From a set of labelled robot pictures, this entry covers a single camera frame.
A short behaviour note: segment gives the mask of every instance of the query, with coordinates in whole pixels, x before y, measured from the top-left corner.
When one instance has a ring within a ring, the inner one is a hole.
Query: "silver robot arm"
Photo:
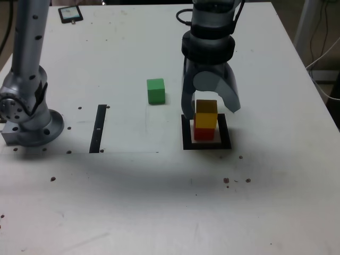
[[[12,68],[0,89],[8,145],[39,146],[63,131],[64,121],[46,104],[47,74],[39,65],[49,0],[19,0]]]

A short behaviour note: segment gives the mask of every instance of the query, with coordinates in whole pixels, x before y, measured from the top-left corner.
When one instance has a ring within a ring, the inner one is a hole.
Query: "floor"
[[[301,11],[303,8],[304,0],[272,0],[271,1],[277,14],[279,15],[290,39],[294,39],[295,32],[298,27]],[[14,3],[14,22],[16,19],[16,5]],[[333,42],[340,36],[340,30],[338,24],[340,23],[340,2],[329,4],[328,6],[328,18],[329,18],[329,29],[328,29],[328,40],[326,42],[326,49],[329,48]],[[9,4],[8,2],[0,2],[0,38],[3,37],[7,22],[8,22]],[[314,54],[319,55],[322,44],[324,42],[326,34],[325,26],[325,15],[321,21],[319,31],[314,37],[313,51]],[[0,56],[0,70],[11,56],[13,51],[13,40],[14,40],[14,25],[12,26],[11,34],[8,38],[7,44]],[[317,70],[340,70],[340,44],[338,44],[324,59],[322,59],[317,66]],[[306,51],[302,58],[302,62],[308,65],[312,62],[309,45],[306,45]],[[330,85],[324,85],[323,88],[327,93],[332,89]]]

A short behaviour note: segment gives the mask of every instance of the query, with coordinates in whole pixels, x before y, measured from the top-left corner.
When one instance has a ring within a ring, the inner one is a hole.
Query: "table surface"
[[[340,135],[270,3],[246,4],[233,36],[233,149],[183,151],[188,7],[81,6],[76,25],[50,8],[41,65],[65,130],[16,152],[0,139],[0,254],[340,253]],[[147,103],[152,78],[165,105]],[[98,104],[105,152],[89,154]]]

